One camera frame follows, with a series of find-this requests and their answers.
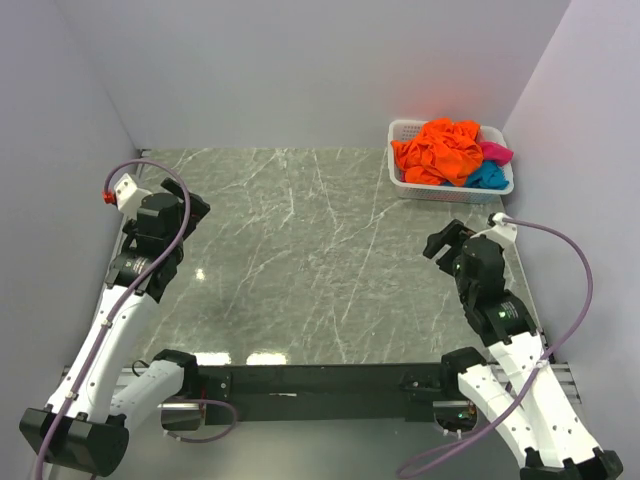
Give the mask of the orange t shirt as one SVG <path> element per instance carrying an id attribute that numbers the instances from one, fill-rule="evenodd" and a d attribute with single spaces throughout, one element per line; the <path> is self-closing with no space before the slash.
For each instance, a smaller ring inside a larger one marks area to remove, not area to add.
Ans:
<path id="1" fill-rule="evenodd" d="M 425 123 L 411 140 L 390 142 L 394 163 L 406 183 L 463 187 L 484 161 L 476 142 L 481 125 L 440 118 Z"/>

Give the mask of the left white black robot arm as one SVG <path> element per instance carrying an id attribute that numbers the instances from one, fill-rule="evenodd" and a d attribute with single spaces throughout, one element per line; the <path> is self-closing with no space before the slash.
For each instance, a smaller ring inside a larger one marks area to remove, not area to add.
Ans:
<path id="1" fill-rule="evenodd" d="M 122 391 L 121 369 L 183 261 L 183 243 L 210 207 L 172 178 L 161 192 L 125 174 L 106 200 L 127 216 L 91 329 L 44 408 L 28 408 L 19 430 L 52 465 L 107 477 L 119 466 L 133 430 L 165 399 L 186 402 L 200 388 L 196 358 L 164 350 L 149 372 Z"/>

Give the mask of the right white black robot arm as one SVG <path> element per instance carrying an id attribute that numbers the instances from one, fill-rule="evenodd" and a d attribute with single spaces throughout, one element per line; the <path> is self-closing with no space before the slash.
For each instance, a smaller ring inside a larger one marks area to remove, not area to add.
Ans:
<path id="1" fill-rule="evenodd" d="M 603 449 L 569 401 L 552 364 L 552 350 L 522 300 L 505 286 L 504 249 L 518 221 L 494 214 L 475 232 L 459 220 L 429 236 L 423 251 L 453 277 L 466 320 L 501 367 L 501 385 L 475 349 L 442 358 L 439 387 L 465 397 L 514 455 L 522 479 L 617 479 L 618 454 Z"/>

